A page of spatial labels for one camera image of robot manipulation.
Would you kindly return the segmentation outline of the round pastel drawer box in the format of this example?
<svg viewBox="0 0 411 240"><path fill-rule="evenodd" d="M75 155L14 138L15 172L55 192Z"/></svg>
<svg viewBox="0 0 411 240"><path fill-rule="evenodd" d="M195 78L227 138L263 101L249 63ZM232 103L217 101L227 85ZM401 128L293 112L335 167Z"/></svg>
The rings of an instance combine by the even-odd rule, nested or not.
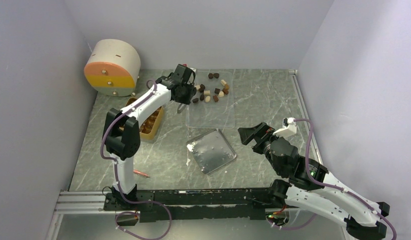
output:
<svg viewBox="0 0 411 240"><path fill-rule="evenodd" d="M95 45L83 73L99 93L126 97L135 92L141 59L136 49L118 39L102 39Z"/></svg>

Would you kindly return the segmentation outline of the clear plastic tray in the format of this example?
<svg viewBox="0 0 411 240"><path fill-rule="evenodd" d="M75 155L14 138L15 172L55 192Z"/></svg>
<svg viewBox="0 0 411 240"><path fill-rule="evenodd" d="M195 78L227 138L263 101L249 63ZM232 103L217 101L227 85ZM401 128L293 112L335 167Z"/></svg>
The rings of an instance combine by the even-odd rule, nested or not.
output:
<svg viewBox="0 0 411 240"><path fill-rule="evenodd" d="M209 73L219 73L219 78L209 79ZM195 97L203 100L191 103L186 111L186 125L190 128L232 129L235 127L235 98L233 93L234 75L229 70L199 70L196 72L195 86L204 86L204 92L197 92Z"/></svg>

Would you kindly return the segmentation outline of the square silver metal lid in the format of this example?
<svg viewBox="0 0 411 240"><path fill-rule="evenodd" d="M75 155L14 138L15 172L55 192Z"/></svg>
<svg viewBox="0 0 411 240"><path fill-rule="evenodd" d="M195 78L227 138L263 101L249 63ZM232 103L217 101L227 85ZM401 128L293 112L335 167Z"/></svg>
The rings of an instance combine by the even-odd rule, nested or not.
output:
<svg viewBox="0 0 411 240"><path fill-rule="evenodd" d="M238 156L220 129L211 129L188 140L186 147L204 175L230 164Z"/></svg>

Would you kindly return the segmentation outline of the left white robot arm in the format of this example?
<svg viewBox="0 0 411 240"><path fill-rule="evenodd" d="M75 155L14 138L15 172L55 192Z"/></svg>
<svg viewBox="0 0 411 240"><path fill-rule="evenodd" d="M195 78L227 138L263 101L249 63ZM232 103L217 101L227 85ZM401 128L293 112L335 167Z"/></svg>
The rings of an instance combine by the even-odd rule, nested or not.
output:
<svg viewBox="0 0 411 240"><path fill-rule="evenodd" d="M178 64L173 72L156 80L148 80L148 91L135 102L106 114L100 144L100 156L112 162L114 183L112 193L123 210L139 203L134 179L134 156L140 148L140 127L158 108L169 102L182 109L190 104L197 92L197 70Z"/></svg>

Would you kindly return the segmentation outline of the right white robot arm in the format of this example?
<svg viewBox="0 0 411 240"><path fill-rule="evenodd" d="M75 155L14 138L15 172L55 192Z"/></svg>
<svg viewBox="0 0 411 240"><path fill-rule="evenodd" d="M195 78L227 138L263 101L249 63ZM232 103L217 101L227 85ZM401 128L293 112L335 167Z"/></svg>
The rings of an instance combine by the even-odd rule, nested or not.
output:
<svg viewBox="0 0 411 240"><path fill-rule="evenodd" d="M325 217L357 240L382 240L389 224L390 206L361 197L339 181L318 161L301 156L287 137L297 132L296 120L285 118L276 130L265 122L253 127L240 127L243 145L251 141L253 152L264 155L280 177L267 190L266 202L273 207L297 207Z"/></svg>

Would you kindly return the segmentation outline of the red pen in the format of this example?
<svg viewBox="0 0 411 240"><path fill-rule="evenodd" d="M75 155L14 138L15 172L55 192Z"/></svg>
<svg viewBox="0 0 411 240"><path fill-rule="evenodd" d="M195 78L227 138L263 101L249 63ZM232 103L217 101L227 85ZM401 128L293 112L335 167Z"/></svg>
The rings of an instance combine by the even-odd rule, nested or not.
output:
<svg viewBox="0 0 411 240"><path fill-rule="evenodd" d="M141 171L138 171L138 170L135 170L135 169L133 170L133 173L138 175L138 176L141 176L143 178L150 178L150 176L148 174L146 174L144 172L141 172Z"/></svg>

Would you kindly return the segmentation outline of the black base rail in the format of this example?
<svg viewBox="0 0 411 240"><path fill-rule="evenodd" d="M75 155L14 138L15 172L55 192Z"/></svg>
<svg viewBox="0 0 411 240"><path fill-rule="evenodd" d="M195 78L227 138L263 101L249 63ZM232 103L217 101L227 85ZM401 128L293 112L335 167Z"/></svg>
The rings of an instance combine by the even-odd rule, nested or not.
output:
<svg viewBox="0 0 411 240"><path fill-rule="evenodd" d="M220 189L136 190L125 201L113 189L105 195L106 212L139 213L141 223L164 220L236 219L264 220L285 207L287 187Z"/></svg>

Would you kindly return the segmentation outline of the gold chocolate box tray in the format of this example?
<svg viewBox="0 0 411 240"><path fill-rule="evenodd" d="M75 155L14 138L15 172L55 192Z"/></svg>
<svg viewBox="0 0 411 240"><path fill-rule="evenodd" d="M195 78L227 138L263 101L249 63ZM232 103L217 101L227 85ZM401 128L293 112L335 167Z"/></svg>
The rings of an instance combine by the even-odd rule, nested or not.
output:
<svg viewBox="0 0 411 240"><path fill-rule="evenodd" d="M165 109L163 106L155 110L139 127L139 135L142 141L153 141L160 128Z"/></svg>

